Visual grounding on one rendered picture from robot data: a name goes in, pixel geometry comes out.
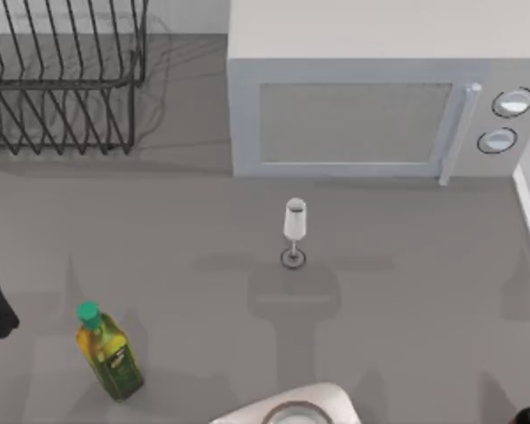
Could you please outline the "large microwave knob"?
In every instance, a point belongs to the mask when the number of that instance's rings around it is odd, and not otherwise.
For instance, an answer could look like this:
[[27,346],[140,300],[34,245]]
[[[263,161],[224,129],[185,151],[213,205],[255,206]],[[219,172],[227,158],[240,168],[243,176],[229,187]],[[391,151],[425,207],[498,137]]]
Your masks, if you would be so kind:
[[491,109],[495,115],[505,119],[526,113],[530,109],[530,89],[519,87],[499,93],[493,100]]

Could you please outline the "clear champagne glass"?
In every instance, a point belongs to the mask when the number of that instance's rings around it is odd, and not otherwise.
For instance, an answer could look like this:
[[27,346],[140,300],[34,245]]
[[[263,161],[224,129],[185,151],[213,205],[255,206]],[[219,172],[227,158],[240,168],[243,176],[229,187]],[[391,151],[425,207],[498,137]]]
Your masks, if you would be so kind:
[[280,260],[287,269],[299,269],[307,261],[299,242],[307,235],[307,205],[301,198],[287,201],[284,213],[283,234],[290,245],[282,251]]

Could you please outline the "olive oil bottle green cap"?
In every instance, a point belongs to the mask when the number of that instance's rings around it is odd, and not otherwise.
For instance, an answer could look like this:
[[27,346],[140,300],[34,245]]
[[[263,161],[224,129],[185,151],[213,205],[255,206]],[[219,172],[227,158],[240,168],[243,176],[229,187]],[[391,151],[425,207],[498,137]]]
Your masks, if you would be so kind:
[[81,303],[77,317],[76,343],[97,381],[114,401],[125,401],[144,384],[129,337],[93,301]]

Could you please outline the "small microwave knob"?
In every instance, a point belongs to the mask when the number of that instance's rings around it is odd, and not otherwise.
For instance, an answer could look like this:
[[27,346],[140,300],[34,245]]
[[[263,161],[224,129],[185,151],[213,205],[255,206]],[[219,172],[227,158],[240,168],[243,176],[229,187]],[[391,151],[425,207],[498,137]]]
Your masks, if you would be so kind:
[[518,141],[518,134],[508,127],[483,133],[477,140],[477,148],[485,155],[499,155],[509,151]]

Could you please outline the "pale microwave oven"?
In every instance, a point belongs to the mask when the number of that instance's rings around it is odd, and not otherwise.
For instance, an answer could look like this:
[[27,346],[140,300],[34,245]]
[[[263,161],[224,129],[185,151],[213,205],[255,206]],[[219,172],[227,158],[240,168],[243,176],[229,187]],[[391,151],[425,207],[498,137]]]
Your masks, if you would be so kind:
[[[508,178],[530,141],[530,0],[231,0],[227,49],[237,177],[439,179],[464,104],[482,92],[451,178]],[[508,127],[512,149],[485,155]]]

